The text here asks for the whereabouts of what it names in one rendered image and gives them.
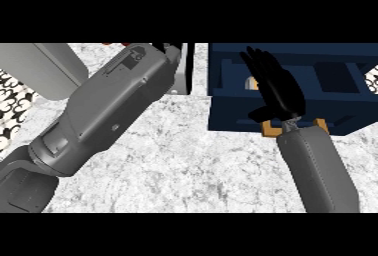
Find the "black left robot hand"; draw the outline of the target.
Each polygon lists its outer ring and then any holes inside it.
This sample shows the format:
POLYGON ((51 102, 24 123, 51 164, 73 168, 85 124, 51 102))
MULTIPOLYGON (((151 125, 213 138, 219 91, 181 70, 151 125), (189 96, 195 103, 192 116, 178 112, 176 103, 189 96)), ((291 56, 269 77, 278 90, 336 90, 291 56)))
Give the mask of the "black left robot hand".
POLYGON ((181 43, 154 43, 153 46, 166 54, 172 63, 178 63, 181 61, 181 43))

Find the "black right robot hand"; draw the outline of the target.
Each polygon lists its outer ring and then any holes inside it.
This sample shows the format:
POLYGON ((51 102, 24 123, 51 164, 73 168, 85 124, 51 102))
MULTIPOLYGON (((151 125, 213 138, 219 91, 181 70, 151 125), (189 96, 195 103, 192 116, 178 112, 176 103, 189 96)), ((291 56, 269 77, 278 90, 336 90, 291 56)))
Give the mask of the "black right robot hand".
POLYGON ((247 51, 240 55, 257 81, 266 103, 250 112, 249 117, 257 123, 274 118, 287 121, 302 117, 306 114, 305 94, 290 71, 268 51, 247 47, 247 51))

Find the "navy blue drawer front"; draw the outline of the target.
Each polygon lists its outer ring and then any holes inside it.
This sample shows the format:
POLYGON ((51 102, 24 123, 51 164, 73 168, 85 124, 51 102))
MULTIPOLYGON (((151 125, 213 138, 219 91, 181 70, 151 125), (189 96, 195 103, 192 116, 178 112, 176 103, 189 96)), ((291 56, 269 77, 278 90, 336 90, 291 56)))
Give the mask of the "navy blue drawer front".
MULTIPOLYGON (((308 100, 306 115, 297 125, 309 127, 314 120, 327 121, 333 135, 345 136, 370 126, 374 121, 367 114, 362 102, 308 100)), ((249 118, 249 113, 265 106, 262 98, 220 97, 212 98, 209 129, 213 131, 259 132, 260 124, 249 118)))

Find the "grey and black panel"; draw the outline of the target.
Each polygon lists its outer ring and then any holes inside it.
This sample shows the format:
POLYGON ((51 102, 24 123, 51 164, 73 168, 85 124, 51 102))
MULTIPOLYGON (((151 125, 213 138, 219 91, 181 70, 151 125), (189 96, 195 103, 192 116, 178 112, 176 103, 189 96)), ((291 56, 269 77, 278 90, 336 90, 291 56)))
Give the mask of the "grey and black panel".
POLYGON ((169 91, 172 95, 189 95, 192 92, 195 44, 182 46, 182 59, 175 76, 175 85, 169 91))

